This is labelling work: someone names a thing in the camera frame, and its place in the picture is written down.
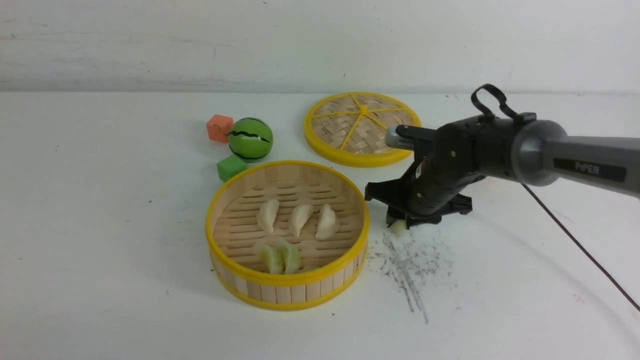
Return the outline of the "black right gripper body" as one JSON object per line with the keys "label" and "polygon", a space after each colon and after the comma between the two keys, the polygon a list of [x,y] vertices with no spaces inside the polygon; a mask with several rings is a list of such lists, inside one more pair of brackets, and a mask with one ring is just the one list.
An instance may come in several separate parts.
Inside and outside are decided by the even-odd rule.
{"label": "black right gripper body", "polygon": [[467,174],[444,171],[425,157],[415,160],[400,178],[369,182],[364,198],[387,205],[387,227],[403,221],[409,229],[421,224],[439,224],[446,215],[470,214],[473,199],[461,191],[484,179],[477,171]]}

